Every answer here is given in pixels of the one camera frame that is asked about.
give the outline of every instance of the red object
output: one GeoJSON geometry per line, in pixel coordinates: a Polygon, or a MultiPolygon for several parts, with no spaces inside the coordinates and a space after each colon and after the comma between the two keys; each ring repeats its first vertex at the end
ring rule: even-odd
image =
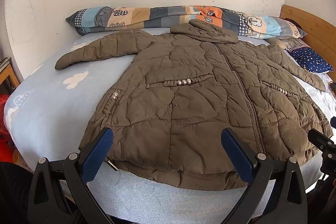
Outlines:
{"type": "Polygon", "coordinates": [[[13,151],[5,143],[5,140],[0,140],[0,161],[13,163],[13,151]]]}
{"type": "Polygon", "coordinates": [[[9,136],[9,132],[3,121],[5,104],[8,100],[8,97],[8,94],[0,94],[0,134],[2,134],[5,138],[9,136]]]}

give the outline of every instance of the jacket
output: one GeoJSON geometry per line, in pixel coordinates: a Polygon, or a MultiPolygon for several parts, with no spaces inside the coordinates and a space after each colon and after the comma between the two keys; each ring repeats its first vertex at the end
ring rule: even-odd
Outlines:
{"type": "Polygon", "coordinates": [[[181,188],[226,190],[246,184],[221,145],[232,128],[268,159],[316,153],[315,128],[332,136],[326,117],[295,75],[325,91],[277,45],[238,41],[231,30],[191,20],[170,33],[127,29],[62,56],[55,69],[80,61],[137,54],[104,94],[80,149],[103,127],[114,132],[108,159],[125,171],[181,188]]]}

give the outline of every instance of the pillow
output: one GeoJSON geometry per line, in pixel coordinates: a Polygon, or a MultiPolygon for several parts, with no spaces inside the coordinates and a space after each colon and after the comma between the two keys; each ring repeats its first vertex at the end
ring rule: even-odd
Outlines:
{"type": "Polygon", "coordinates": [[[300,67],[312,73],[327,73],[334,71],[332,66],[328,64],[317,52],[309,47],[299,38],[291,38],[288,40],[279,40],[277,38],[269,38],[266,41],[270,44],[277,44],[286,50],[299,64],[300,67]]]}

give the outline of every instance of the silver rivet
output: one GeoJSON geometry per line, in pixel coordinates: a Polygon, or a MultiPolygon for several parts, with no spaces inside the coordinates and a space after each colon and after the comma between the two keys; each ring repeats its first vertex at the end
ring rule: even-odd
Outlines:
{"type": "Polygon", "coordinates": [[[259,154],[257,155],[257,157],[258,157],[258,159],[260,159],[260,160],[265,160],[265,159],[266,159],[266,155],[263,154],[263,153],[259,153],[259,154]]]}
{"type": "Polygon", "coordinates": [[[77,158],[77,154],[76,153],[71,153],[70,155],[69,155],[69,159],[70,160],[75,160],[77,158]]]}
{"type": "Polygon", "coordinates": [[[293,164],[295,164],[297,162],[296,158],[294,158],[294,157],[290,157],[289,161],[293,164]]]}
{"type": "Polygon", "coordinates": [[[39,159],[39,164],[43,164],[43,163],[45,163],[45,158],[44,157],[39,159]]]}
{"type": "Polygon", "coordinates": [[[111,166],[115,171],[118,171],[118,170],[119,170],[119,168],[116,167],[112,161],[108,160],[108,161],[107,161],[107,164],[108,164],[109,166],[111,166]]]}

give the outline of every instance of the wooden furniture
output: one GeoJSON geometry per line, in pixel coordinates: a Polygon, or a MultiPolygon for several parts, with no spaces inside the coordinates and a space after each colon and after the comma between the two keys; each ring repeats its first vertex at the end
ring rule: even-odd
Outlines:
{"type": "Polygon", "coordinates": [[[5,58],[0,64],[0,84],[7,78],[9,78],[9,81],[14,88],[19,86],[20,82],[13,71],[10,58],[5,58]]]}
{"type": "Polygon", "coordinates": [[[306,11],[283,5],[281,18],[290,18],[297,22],[307,33],[303,41],[332,65],[334,71],[328,73],[336,82],[336,27],[329,22],[306,11]]]}

